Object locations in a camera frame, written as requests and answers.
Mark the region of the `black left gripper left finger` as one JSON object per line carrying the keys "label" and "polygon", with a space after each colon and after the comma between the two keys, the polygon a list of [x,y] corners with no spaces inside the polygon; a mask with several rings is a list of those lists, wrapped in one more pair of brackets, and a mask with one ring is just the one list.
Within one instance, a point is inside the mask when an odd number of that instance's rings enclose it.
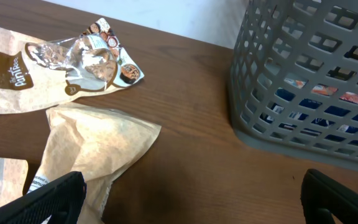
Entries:
{"label": "black left gripper left finger", "polygon": [[85,197],[83,175],[73,171],[0,207],[0,224],[76,224]]}

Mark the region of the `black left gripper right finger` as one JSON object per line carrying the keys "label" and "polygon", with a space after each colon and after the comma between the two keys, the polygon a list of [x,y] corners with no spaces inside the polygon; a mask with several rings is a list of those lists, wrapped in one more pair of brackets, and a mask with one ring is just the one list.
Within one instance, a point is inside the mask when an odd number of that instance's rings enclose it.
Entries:
{"label": "black left gripper right finger", "polygon": [[316,169],[308,169],[301,185],[307,224],[358,223],[358,194]]}

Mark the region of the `beige pouch with window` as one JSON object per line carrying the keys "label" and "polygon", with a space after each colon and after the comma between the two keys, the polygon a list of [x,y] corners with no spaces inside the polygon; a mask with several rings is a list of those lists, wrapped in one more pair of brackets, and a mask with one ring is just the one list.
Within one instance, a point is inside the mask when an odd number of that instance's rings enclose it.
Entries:
{"label": "beige pouch with window", "polygon": [[28,168],[26,160],[0,158],[0,207],[23,196]]}

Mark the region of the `plain beige paper pouch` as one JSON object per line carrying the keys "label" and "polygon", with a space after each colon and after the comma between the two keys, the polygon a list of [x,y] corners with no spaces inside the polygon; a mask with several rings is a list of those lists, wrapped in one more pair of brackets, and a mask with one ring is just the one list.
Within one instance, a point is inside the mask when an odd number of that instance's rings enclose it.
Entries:
{"label": "plain beige paper pouch", "polygon": [[112,183],[138,161],[161,127],[113,109],[66,103],[46,111],[50,134],[32,192],[72,171],[87,184],[78,223],[101,223]]}

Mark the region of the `grey plastic basket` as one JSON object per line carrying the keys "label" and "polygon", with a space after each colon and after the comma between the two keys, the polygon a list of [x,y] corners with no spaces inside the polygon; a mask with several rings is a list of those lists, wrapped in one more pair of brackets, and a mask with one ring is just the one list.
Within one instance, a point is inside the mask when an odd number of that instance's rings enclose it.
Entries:
{"label": "grey plastic basket", "polygon": [[227,87],[243,143],[358,171],[358,1],[249,1]]}

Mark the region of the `Pantree cookie pouch printed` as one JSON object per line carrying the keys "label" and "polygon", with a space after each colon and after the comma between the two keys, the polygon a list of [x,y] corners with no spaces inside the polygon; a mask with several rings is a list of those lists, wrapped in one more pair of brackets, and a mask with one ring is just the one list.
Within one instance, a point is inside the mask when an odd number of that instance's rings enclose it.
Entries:
{"label": "Pantree cookie pouch printed", "polygon": [[143,77],[103,18],[79,36],[52,41],[0,27],[0,114],[113,93]]}

